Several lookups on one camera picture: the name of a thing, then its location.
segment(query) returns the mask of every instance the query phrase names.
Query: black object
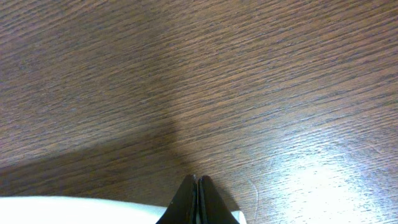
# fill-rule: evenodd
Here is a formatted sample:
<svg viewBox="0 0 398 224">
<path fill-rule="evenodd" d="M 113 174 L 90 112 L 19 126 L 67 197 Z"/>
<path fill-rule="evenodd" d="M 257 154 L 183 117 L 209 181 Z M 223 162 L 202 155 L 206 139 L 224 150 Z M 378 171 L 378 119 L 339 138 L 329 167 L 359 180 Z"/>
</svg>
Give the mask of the black object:
<svg viewBox="0 0 398 224">
<path fill-rule="evenodd" d="M 209 176 L 201 177 L 198 185 L 195 181 L 194 175 L 184 178 L 170 205 L 156 224 L 196 224 L 197 209 L 202 224 L 239 224 Z"/>
</svg>

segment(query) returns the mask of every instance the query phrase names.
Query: dark wood grain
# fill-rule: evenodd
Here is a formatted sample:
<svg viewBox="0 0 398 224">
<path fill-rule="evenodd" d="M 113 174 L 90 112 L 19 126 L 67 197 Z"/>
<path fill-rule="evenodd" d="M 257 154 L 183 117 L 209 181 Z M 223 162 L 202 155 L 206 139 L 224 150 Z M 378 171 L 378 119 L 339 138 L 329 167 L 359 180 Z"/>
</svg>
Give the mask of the dark wood grain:
<svg viewBox="0 0 398 224">
<path fill-rule="evenodd" d="M 394 223 L 398 1 L 3 1 L 0 195 Z"/>
</svg>

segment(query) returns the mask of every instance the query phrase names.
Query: white object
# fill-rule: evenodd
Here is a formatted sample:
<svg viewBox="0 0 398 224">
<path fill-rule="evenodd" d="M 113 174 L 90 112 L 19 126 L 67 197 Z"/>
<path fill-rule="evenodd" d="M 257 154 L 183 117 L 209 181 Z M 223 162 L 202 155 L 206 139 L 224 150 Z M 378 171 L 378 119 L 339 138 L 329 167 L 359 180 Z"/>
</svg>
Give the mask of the white object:
<svg viewBox="0 0 398 224">
<path fill-rule="evenodd" d="M 155 224 L 165 207 L 75 197 L 0 197 L 0 223 L 141 223 Z M 241 211 L 232 212 L 246 224 Z"/>
</svg>

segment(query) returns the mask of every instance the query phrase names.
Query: brown wood surface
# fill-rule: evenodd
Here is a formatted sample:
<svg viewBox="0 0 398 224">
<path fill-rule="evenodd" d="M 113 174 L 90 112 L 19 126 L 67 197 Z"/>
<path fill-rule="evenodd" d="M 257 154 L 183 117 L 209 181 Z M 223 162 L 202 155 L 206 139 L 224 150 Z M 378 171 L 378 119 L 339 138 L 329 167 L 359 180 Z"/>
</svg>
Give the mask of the brown wood surface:
<svg viewBox="0 0 398 224">
<path fill-rule="evenodd" d="M 0 2 L 0 195 L 397 223 L 398 1 Z"/>
</svg>

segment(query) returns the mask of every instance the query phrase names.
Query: black pointed object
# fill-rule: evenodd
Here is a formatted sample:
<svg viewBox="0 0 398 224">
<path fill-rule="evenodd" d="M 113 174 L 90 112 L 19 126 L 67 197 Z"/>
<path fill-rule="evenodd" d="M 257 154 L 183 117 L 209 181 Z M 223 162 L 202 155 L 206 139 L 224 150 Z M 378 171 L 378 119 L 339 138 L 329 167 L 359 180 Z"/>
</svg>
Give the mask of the black pointed object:
<svg viewBox="0 0 398 224">
<path fill-rule="evenodd" d="M 209 176 L 201 177 L 198 186 L 198 209 L 202 224 L 239 224 L 226 207 Z"/>
<path fill-rule="evenodd" d="M 156 224 L 196 224 L 197 184 L 194 175 L 187 175 L 170 205 Z"/>
</svg>

